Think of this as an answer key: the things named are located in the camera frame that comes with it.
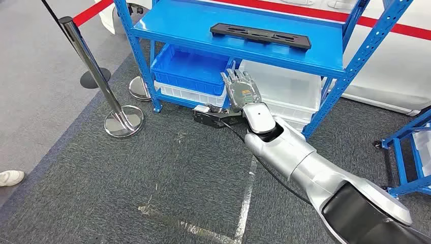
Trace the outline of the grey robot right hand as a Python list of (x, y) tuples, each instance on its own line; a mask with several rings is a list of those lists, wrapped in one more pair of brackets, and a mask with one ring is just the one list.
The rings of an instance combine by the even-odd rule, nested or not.
[(258, 87), (248, 72), (227, 69), (220, 75), (225, 83), (230, 109), (233, 112), (240, 112), (247, 104), (262, 102)]

